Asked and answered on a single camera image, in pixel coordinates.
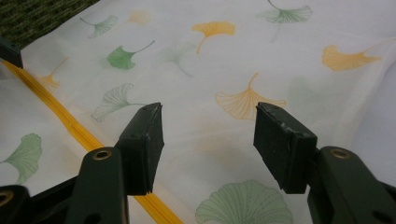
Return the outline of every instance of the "ginkgo leaf print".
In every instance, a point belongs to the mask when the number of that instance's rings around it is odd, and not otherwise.
[[[117,24],[118,18],[113,15],[110,15],[104,21],[96,24],[92,24],[87,21],[84,21],[82,18],[79,19],[94,27],[95,30],[93,31],[93,34],[89,36],[89,38],[96,38],[97,36],[104,34],[105,32],[109,31],[113,26],[115,26]]]
[[[167,48],[163,50],[160,54],[161,57],[165,62],[169,63],[175,63],[177,67],[182,71],[184,74],[186,74],[189,77],[192,77],[180,64],[181,58],[186,54],[187,52],[193,50],[195,46],[191,43],[183,43],[175,48]]]
[[[274,6],[274,4],[268,0],[274,10],[264,11],[258,14],[258,17],[264,17],[269,22],[274,23],[295,23],[300,21],[306,21],[312,15],[312,9],[309,6],[303,6],[295,9],[281,9]]]
[[[372,63],[381,59],[380,57],[365,56],[364,53],[366,51],[367,50],[354,54],[346,54],[338,51],[335,45],[331,45],[323,50],[322,62],[333,71],[343,71],[358,68],[367,63]]]
[[[227,21],[212,21],[209,23],[200,23],[192,26],[193,31],[202,32],[205,36],[199,43],[197,53],[200,53],[201,46],[204,41],[212,35],[233,35],[235,34],[235,26]]]
[[[23,184],[35,174],[38,169],[38,159],[41,156],[41,138],[35,133],[26,134],[15,151],[2,162],[8,162],[19,173],[16,184]]]
[[[102,103],[95,109],[92,117],[98,122],[105,120],[106,116],[114,111],[124,108],[128,105],[143,105],[143,104],[131,104],[128,102],[127,94],[128,90],[134,85],[131,83],[122,84],[111,91],[106,92],[102,99]]]
[[[125,51],[122,46],[119,46],[115,50],[113,50],[108,56],[107,56],[107,61],[111,64],[113,67],[117,67],[120,69],[131,69],[135,66],[135,63],[132,62],[132,57],[148,48],[150,45],[152,45],[155,41],[152,41],[149,45],[145,46],[144,48],[136,51],[136,52],[128,52]]]
[[[151,14],[145,10],[134,10],[131,12],[128,22],[135,22],[139,25],[145,25],[151,21]]]
[[[258,102],[265,102],[277,106],[285,106],[284,100],[270,100],[260,96],[251,88],[251,84],[258,73],[254,74],[249,81],[247,90],[237,94],[219,92],[216,94],[216,101],[223,109],[235,119],[255,119],[256,105]]]
[[[68,58],[65,58],[49,75],[44,77],[37,77],[37,81],[48,91],[55,91],[59,87],[59,82],[54,79],[54,74],[64,64]]]
[[[199,224],[291,224],[293,216],[282,195],[256,180],[230,183],[213,192],[195,211]]]

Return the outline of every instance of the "yellow tape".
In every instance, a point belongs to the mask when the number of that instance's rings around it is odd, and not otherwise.
[[[16,67],[6,61],[3,64],[18,77],[40,100],[46,104],[52,112],[61,120],[64,127],[78,142],[87,150],[95,150],[103,147],[87,129],[61,105],[52,94],[38,83],[27,71]],[[157,223],[182,223],[182,221],[166,206],[155,194],[147,196],[134,196],[134,198],[145,208],[148,214]]]

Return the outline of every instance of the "brass rivet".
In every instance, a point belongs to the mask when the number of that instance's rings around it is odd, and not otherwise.
[[[0,191],[0,207],[11,201],[14,197],[14,192],[11,190],[2,190]]]
[[[350,158],[350,153],[341,148],[333,148],[330,152],[338,159],[347,160]]]
[[[92,158],[96,161],[102,161],[109,157],[111,157],[111,151],[108,149],[99,150],[92,156]]]

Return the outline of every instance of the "orange ginkgo leaf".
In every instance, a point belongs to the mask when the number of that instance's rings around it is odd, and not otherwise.
[[[235,34],[235,26],[227,21],[212,21],[209,23],[200,23],[192,26],[193,31],[204,33],[205,37],[201,40],[197,53],[200,52],[204,41],[212,35],[233,35]]]
[[[333,71],[343,71],[364,66],[381,59],[381,57],[367,57],[366,52],[362,51],[355,54],[345,54],[337,50],[335,45],[326,47],[323,50],[322,62]]]
[[[59,67],[67,60],[68,58],[65,58],[49,75],[44,76],[44,77],[37,77],[37,81],[48,91],[54,91],[56,88],[59,87],[59,82],[55,81],[53,78],[53,75],[55,74],[56,70],[58,70]]]
[[[249,81],[247,90],[237,94],[228,94],[219,92],[216,94],[216,101],[223,109],[233,116],[235,119],[255,119],[256,118],[256,105],[258,102],[265,102],[277,106],[285,106],[284,100],[269,100],[260,96],[251,88],[253,79],[258,75],[254,74],[253,78]]]
[[[151,14],[145,10],[135,10],[131,12],[128,22],[136,22],[139,25],[145,25],[151,21]]]
[[[59,82],[53,79],[53,74],[50,74],[46,77],[38,77],[37,81],[48,91],[54,91],[59,87]]]

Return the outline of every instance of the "patterned fabric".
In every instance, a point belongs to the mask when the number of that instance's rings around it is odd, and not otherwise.
[[[306,195],[281,191],[253,146],[255,106],[285,108],[318,136],[318,147],[351,148],[364,109],[395,63],[395,7],[341,0],[101,1],[25,48],[23,59],[106,146],[114,146],[140,106],[163,104],[165,147],[154,192],[185,223],[311,223]],[[26,134],[38,134],[24,129],[12,133],[20,142],[0,160],[20,172],[10,162],[18,154],[13,150],[30,139]],[[44,157],[49,149],[41,148]],[[80,159],[85,153],[62,151]],[[35,190],[48,161],[35,162],[38,169],[22,177],[0,174]],[[132,221],[153,222],[134,200],[130,207]]]

